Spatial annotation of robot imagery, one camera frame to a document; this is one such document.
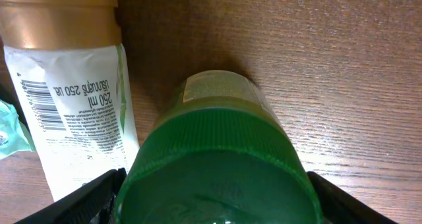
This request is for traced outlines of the white tube gold cap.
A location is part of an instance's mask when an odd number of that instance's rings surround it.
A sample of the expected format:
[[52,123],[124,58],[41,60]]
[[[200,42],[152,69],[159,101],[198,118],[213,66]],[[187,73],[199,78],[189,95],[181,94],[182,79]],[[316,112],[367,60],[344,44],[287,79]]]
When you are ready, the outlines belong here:
[[1,0],[5,62],[54,200],[139,149],[117,0]]

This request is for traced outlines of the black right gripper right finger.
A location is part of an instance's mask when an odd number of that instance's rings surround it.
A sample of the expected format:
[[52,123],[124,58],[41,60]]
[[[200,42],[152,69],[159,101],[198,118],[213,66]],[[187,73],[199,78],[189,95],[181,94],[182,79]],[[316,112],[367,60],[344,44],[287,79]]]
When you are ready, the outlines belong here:
[[318,195],[323,223],[397,224],[317,173],[308,171],[307,176]]

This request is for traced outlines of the green lid plastic jar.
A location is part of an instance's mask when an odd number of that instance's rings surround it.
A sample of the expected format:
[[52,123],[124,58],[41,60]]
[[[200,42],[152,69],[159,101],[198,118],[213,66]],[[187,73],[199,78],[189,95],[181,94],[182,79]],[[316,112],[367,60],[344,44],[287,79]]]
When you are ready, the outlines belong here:
[[321,223],[318,196],[277,116],[240,74],[183,83],[140,147],[117,223]]

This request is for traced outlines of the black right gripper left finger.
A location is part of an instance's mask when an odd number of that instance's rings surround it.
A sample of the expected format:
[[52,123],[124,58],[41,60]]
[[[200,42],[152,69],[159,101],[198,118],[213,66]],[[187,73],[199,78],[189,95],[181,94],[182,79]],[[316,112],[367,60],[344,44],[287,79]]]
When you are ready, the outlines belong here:
[[127,176],[112,169],[16,224],[114,224],[114,203]]

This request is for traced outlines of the light green pouch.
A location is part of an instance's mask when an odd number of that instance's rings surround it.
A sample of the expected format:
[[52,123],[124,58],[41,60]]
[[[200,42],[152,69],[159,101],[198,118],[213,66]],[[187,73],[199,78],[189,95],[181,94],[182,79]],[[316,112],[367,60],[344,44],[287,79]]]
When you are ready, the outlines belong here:
[[15,107],[1,100],[1,159],[16,152],[35,152],[34,141]]

